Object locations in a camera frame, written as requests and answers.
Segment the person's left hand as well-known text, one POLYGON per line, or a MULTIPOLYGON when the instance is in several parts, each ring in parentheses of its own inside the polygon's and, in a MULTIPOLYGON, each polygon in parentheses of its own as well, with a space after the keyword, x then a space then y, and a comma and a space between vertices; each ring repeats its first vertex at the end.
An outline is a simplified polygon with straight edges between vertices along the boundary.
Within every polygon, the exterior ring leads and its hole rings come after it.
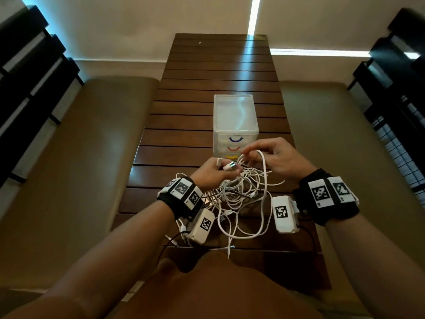
POLYGON ((189 177, 203 193, 215 190, 221 185, 221 183, 213 183, 213 157, 208 159, 189 177))

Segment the person's right hand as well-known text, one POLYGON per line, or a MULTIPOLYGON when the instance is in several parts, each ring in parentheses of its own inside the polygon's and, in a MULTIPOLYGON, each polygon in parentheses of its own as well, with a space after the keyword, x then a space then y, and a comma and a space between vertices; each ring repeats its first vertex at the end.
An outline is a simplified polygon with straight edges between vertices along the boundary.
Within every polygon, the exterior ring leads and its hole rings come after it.
POLYGON ((318 170, 318 167, 281 137, 254 141, 241 153, 248 166, 265 162, 273 173, 296 183, 318 170))

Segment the person's right forearm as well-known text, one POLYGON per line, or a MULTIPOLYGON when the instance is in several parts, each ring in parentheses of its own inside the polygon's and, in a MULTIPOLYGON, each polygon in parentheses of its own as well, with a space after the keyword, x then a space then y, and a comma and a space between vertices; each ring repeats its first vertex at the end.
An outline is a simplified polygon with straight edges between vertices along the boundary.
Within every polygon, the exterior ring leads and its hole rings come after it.
POLYGON ((425 270, 361 214, 325 224, 361 302, 375 319, 425 319, 425 270))

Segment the person's left forearm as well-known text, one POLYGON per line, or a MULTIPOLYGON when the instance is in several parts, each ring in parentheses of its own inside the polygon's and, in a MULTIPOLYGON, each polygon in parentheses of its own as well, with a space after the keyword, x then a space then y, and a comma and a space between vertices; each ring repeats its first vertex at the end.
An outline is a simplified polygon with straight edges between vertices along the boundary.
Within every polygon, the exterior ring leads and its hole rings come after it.
POLYGON ((173 222, 171 209, 156 201, 112 231, 44 295, 4 319, 103 318, 134 286, 173 222))

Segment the clear plastic drawer organizer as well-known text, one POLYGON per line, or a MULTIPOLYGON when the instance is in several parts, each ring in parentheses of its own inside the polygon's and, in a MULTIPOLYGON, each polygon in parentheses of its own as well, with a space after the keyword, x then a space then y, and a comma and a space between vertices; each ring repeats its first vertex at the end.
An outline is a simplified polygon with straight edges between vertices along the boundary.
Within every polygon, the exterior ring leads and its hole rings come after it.
POLYGON ((236 161, 257 140, 258 120, 252 95, 214 95, 213 156, 236 161))

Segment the black left wristband with markers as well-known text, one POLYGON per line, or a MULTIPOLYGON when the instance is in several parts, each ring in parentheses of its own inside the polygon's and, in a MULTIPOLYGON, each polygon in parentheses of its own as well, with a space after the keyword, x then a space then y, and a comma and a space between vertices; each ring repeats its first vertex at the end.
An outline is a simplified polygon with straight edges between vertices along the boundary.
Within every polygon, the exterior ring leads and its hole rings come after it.
POLYGON ((192 222, 201 210, 204 201, 203 192, 187 176, 171 180, 157 194, 157 201, 164 202, 173 212, 174 219, 186 219, 192 222))

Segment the black wristband with markers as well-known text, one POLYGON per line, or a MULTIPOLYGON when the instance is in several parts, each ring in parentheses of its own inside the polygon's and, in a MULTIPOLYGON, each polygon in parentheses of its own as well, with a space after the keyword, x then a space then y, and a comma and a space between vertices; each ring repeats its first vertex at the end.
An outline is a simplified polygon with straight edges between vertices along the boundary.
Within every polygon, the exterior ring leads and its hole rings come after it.
POLYGON ((171 180, 157 194, 157 201, 164 202, 173 212, 174 219, 186 219, 192 222, 201 210, 204 201, 203 192, 187 176, 171 180))
POLYGON ((348 220, 359 214, 355 194, 341 177, 333 177, 323 169, 301 179, 293 194, 299 211, 322 227, 330 220, 348 220))

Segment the black right wristband with markers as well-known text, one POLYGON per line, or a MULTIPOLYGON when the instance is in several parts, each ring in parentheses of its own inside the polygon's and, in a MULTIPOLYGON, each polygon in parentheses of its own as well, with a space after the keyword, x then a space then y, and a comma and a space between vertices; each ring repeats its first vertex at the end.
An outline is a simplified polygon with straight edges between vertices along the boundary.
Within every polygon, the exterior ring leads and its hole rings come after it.
POLYGON ((355 194, 341 177, 333 177, 323 169, 301 179, 293 194, 299 211, 322 227, 330 220, 348 220, 359 214, 355 194))

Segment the brown cushioned bench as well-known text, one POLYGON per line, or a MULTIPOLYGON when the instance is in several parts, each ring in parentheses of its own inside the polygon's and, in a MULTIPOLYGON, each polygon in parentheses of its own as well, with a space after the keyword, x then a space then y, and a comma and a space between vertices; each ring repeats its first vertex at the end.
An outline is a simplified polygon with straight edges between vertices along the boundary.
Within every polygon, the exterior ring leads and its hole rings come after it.
POLYGON ((280 82, 296 149, 343 181, 365 218, 425 270, 425 210, 340 83, 280 82))
POLYGON ((0 289, 49 288, 112 225, 159 80, 88 80, 0 220, 0 289))

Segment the person's brown shirt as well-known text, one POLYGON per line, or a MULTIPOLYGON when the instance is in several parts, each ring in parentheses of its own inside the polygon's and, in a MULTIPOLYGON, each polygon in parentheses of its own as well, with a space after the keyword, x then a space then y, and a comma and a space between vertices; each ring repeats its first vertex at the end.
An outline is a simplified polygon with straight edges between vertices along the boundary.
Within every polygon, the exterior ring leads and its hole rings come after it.
POLYGON ((112 319, 325 319, 311 304, 223 252, 188 273, 168 258, 112 319))

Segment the black slatted chair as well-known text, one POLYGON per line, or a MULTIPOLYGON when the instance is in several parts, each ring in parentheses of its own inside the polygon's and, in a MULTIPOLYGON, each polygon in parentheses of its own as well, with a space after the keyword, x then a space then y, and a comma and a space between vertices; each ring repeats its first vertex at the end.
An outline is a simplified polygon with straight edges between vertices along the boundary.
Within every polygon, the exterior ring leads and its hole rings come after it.
POLYGON ((348 90, 366 96, 363 114, 425 209, 425 16, 402 8, 348 90))
POLYGON ((0 188, 7 180, 26 182, 15 167, 48 119, 61 124, 53 112, 72 83, 84 85, 48 25, 36 5, 0 24, 0 188))

